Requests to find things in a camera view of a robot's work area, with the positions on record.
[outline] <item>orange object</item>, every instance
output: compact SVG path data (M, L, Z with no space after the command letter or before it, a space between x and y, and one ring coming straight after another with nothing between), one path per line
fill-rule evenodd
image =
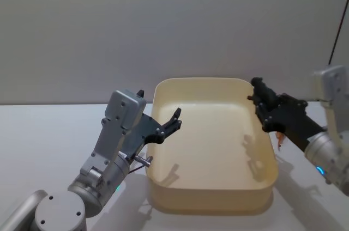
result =
M280 151L281 144L285 139L285 135L280 132L276 132L275 135L276 135L276 138L278 139L278 151Z

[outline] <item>cable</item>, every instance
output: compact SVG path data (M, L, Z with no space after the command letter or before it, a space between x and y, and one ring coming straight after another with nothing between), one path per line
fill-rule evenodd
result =
M332 58L333 58L334 50L335 50L336 45L337 45L339 33L340 33L340 30L342 29L342 25L343 25L343 21L344 21L344 16L345 16L345 13L346 13L347 8L348 8L348 2L349 2L349 0L347 0L347 2L345 3L344 11L343 11L343 14L342 14L342 19L341 19L340 24L339 24L339 27L338 27L336 39L334 40L334 44L333 44L333 48L332 48L331 56L330 56L330 58L329 58L328 65L331 65L331 61L332 61Z
M129 174L132 173L132 172L135 172L135 171L137 171L137 170L139 170L139 169L141 169L141 168L143 168L143 167L144 167L144 166L140 166L140 167L137 167L137 168L135 168L135 169L132 169L132 170L130 170Z

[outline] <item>black bracket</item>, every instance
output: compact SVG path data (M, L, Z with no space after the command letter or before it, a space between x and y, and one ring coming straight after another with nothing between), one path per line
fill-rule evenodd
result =
M137 95L143 97L144 91L140 90ZM152 117L142 114L140 122L136 128L132 130L132 134L125 136L124 143L120 150L129 164L133 162L135 156L138 155L146 144L162 144L165 138L180 129L182 124L182 121L178 120L180 112L181 109L177 108L171 119L164 125L160 125Z
M264 132L284 133L304 151L309 144L308 138L324 131L306 115L306 101L287 94L276 95L259 77L253 78L251 84L254 86L254 93L248 99L256 106L256 115Z

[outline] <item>cream plastic tray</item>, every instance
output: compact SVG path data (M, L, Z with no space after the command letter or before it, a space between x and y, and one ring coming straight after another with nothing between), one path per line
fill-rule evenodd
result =
M183 122L164 144L148 147L155 208L223 215L268 208L278 167L251 94L251 84L236 78L173 78L157 86L152 117L163 124L180 107Z

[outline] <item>white wall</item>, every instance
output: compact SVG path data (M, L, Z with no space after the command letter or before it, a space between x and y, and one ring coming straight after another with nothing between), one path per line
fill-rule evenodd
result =
M170 77L309 97L345 0L0 0L0 104L104 102Z

